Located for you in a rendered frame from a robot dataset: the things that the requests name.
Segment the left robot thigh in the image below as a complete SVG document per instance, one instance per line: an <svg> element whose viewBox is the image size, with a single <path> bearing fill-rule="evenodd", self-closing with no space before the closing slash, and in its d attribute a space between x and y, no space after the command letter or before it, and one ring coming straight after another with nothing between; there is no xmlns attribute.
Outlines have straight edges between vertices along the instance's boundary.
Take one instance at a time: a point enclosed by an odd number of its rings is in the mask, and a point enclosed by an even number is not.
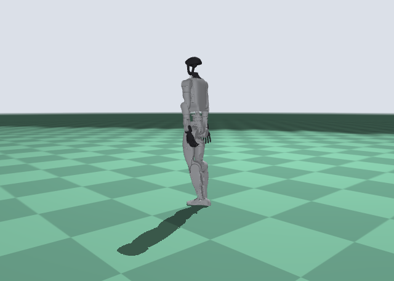
<svg viewBox="0 0 394 281"><path fill-rule="evenodd" d="M197 126L192 126L192 135L194 136L195 139L198 138L199 134L199 129ZM189 143L187 143L187 133L184 132L183 134L183 154L186 160L186 163L189 168L191 168L192 164L197 164L199 166L199 171L201 171L202 165L199 161L194 161L194 155L195 155L195 147L190 147Z"/></svg>

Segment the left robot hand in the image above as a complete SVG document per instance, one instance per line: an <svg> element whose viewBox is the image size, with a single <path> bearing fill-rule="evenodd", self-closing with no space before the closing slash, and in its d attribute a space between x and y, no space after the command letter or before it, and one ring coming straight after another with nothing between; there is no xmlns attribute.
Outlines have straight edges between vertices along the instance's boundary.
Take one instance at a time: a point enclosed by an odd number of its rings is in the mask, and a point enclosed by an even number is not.
<svg viewBox="0 0 394 281"><path fill-rule="evenodd" d="M192 135L192 129L191 126L188 125L188 130L189 131L185 131L185 133L187 133L187 143L189 143L190 147L197 147L199 144L196 143L194 136Z"/></svg>

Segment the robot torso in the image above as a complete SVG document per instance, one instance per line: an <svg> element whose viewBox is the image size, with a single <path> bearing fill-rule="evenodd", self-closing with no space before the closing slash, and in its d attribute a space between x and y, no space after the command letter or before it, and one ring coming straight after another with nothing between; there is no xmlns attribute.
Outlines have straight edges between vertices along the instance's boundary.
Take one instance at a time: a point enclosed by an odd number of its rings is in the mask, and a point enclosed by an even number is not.
<svg viewBox="0 0 394 281"><path fill-rule="evenodd" d="M191 115L193 117L191 126L197 126L199 129L198 135L202 135L206 131L206 123L203 121L199 112L204 112L206 110L206 82L204 79L193 78L193 76L188 79L192 79L193 83L190 92L190 109L188 111L195 112L195 114Z"/></svg>

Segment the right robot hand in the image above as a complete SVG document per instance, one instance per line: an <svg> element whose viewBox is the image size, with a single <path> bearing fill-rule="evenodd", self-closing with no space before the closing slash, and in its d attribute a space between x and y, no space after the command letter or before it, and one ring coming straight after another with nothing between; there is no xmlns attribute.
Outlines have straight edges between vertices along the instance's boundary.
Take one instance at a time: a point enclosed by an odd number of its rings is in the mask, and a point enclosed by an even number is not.
<svg viewBox="0 0 394 281"><path fill-rule="evenodd" d="M209 125L208 124L207 124L207 128L209 129ZM203 140L204 140L204 138L203 138ZM211 142L210 132L208 132L207 140L205 138L205 144L206 144L206 141L207 141L207 143L209 143L209 140Z"/></svg>

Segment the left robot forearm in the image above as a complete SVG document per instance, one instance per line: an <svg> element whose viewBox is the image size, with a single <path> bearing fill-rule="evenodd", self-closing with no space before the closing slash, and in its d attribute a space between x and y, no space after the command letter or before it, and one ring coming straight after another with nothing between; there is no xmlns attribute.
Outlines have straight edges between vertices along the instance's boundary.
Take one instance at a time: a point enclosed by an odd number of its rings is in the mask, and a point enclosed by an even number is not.
<svg viewBox="0 0 394 281"><path fill-rule="evenodd" d="M183 115L183 125L184 125L184 130L187 132L188 130L188 125L191 126L191 121L190 121L190 112L188 111L187 104L185 102L181 103L181 109L182 109L182 115Z"/></svg>

